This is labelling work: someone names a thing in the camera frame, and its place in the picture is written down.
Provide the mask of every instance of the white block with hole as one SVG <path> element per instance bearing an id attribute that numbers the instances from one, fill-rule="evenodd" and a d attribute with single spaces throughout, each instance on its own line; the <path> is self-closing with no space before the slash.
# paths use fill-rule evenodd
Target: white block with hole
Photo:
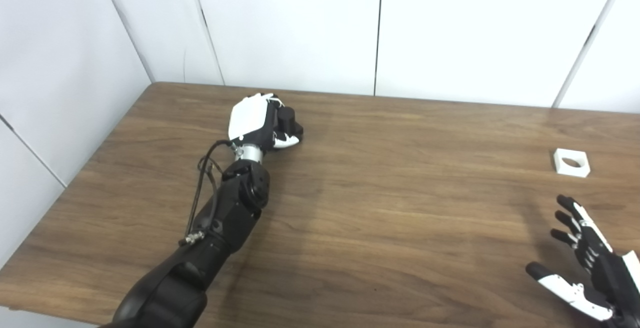
<path id="1" fill-rule="evenodd" d="M 572 167 L 564 159 L 573 160 L 579 164 L 580 167 Z M 555 171 L 559 175 L 586 177 L 592 170 L 589 167 L 589 160 L 587 160 L 587 154 L 582 151 L 565 150 L 564 148 L 558 148 L 553 154 L 553 160 L 555 161 Z"/>

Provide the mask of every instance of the wooden table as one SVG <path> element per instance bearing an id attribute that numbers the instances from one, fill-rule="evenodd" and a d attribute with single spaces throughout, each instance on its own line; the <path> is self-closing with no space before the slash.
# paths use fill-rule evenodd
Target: wooden table
<path id="1" fill-rule="evenodd" d="M 151 85 L 2 269 L 0 305 L 109 322 L 175 250 L 198 159 L 257 91 Z M 587 327 L 524 272 L 588 279 L 549 236 L 558 193 L 640 249 L 638 115 L 278 94 L 304 142 L 265 157 L 270 203 L 199 327 Z M 586 151 L 590 176 L 557 175 L 557 147 Z"/>

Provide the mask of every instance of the black cable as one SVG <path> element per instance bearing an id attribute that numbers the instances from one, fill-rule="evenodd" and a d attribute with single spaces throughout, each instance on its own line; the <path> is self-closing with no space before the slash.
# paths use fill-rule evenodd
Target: black cable
<path id="1" fill-rule="evenodd" d="M 204 155 L 204 162 L 208 162 L 211 159 L 211 153 L 213 153 L 213 150 L 215 150 L 216 147 L 220 146 L 221 144 L 225 144 L 226 146 L 231 146 L 231 141 L 227 140 L 227 139 L 220 139 L 218 141 L 216 141 L 206 152 L 206 155 Z M 189 214 L 189 221 L 187 221 L 187 230 L 184 234 L 185 237 L 187 237 L 189 235 L 189 232 L 191 232 L 192 228 L 194 227 L 194 217 L 196 214 L 196 209 L 198 208 L 198 200 L 200 198 L 200 192 L 201 192 L 201 188 L 202 188 L 202 181 L 204 180 L 204 175 L 205 175 L 205 171 L 206 169 L 206 164 L 202 164 L 200 167 L 200 171 L 199 171 L 199 176 L 198 176 L 198 185 L 196 186 L 196 193 L 193 197 L 193 204 L 191 206 L 191 212 Z M 216 168 L 218 168 L 220 170 L 220 172 L 222 172 L 222 170 L 220 169 L 220 167 L 218 166 L 218 164 L 215 164 Z"/>

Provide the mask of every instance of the black and white robotic hand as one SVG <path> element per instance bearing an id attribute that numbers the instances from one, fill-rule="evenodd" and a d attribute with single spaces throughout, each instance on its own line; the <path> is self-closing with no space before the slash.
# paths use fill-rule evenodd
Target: black and white robotic hand
<path id="1" fill-rule="evenodd" d="M 286 107 L 275 94 L 255 94 L 233 106 L 229 122 L 229 139 L 237 157 L 256 158 L 272 149 L 291 147 L 302 140 L 303 129 L 296 122 L 293 109 Z"/>
<path id="2" fill-rule="evenodd" d="M 569 283 L 538 262 L 526 266 L 526 273 L 563 301 L 600 322 L 602 328 L 640 328 L 640 263 L 631 251 L 617 255 L 585 208 L 571 197 L 558 196 L 567 210 L 555 218 L 570 233 L 551 230 L 551 236 L 568 244 L 578 262 L 590 274 L 592 287 Z"/>

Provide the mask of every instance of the robotic hand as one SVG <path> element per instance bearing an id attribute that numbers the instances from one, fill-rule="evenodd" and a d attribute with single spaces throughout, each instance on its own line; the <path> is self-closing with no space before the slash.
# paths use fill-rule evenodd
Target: robotic hand
<path id="1" fill-rule="evenodd" d="M 233 107 L 228 133 L 229 140 L 215 142 L 203 158 L 178 249 L 132 287 L 113 322 L 102 328 L 192 328 L 200 318 L 208 287 L 227 258 L 243 246 L 269 201 L 270 176 L 261 164 L 263 156 L 300 142 L 303 129 L 294 110 L 276 95 L 256 94 Z M 222 172 L 220 186 L 194 216 L 210 155 L 222 144 L 234 151 L 235 162 Z"/>
<path id="2" fill-rule="evenodd" d="M 291 147 L 302 140 L 296 113 L 275 94 L 249 96 L 231 111 L 229 139 L 237 147 L 236 157 L 259 158 L 272 149 Z"/>
<path id="3" fill-rule="evenodd" d="M 602 328 L 640 328 L 640 263 L 631 251 L 618 256 L 573 198 L 558 196 L 560 210 L 555 218 L 571 233 L 551 230 L 551 236 L 569 244 L 578 262 L 591 276 L 592 287 L 571 284 L 538 262 L 526 266 L 526 273 L 572 307 L 600 322 Z"/>

